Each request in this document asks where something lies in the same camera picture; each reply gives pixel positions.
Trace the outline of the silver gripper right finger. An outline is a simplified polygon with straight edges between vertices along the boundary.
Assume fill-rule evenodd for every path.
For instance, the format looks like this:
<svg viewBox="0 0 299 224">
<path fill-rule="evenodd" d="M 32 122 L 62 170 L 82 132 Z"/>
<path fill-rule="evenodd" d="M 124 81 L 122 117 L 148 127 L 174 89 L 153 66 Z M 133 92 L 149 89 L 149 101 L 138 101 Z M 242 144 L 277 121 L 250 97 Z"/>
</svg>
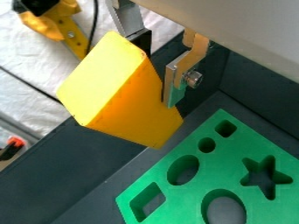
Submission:
<svg viewBox="0 0 299 224">
<path fill-rule="evenodd" d="M 185 88 L 196 88 L 201 83 L 202 75 L 194 71 L 194 66 L 206 55 L 209 39 L 194 30 L 185 28 L 181 43 L 189 47 L 189 50 L 165 66 L 162 103 L 168 109 L 184 97 Z"/>
</svg>

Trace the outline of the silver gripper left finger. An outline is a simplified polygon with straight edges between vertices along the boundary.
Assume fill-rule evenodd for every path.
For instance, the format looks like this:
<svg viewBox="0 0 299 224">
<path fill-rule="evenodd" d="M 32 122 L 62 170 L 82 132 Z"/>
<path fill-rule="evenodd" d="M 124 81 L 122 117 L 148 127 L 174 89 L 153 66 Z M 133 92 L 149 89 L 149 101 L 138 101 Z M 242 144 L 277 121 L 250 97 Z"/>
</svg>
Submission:
<svg viewBox="0 0 299 224">
<path fill-rule="evenodd" d="M 105 0 L 117 32 L 150 56 L 152 31 L 145 28 L 138 5 L 130 0 Z"/>
</svg>

